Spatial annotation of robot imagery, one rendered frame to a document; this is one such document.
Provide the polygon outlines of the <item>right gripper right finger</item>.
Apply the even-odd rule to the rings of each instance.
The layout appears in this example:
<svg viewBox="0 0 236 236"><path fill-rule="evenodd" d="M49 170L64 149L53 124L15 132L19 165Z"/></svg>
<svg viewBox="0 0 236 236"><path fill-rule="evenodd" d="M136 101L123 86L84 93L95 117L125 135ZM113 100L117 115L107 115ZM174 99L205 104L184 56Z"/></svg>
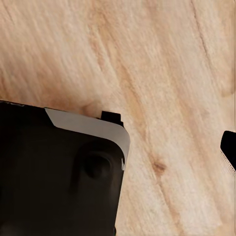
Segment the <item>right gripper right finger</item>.
<svg viewBox="0 0 236 236"><path fill-rule="evenodd" d="M224 131L220 148L236 170L236 133Z"/></svg>

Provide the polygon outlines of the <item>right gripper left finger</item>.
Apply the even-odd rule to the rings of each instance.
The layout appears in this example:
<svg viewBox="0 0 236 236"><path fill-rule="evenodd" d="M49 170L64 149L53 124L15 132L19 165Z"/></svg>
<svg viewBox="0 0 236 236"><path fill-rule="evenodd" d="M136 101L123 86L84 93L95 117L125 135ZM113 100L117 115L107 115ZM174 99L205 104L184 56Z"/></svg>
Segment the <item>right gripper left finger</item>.
<svg viewBox="0 0 236 236"><path fill-rule="evenodd" d="M0 190L26 149L21 131L0 136Z"/></svg>

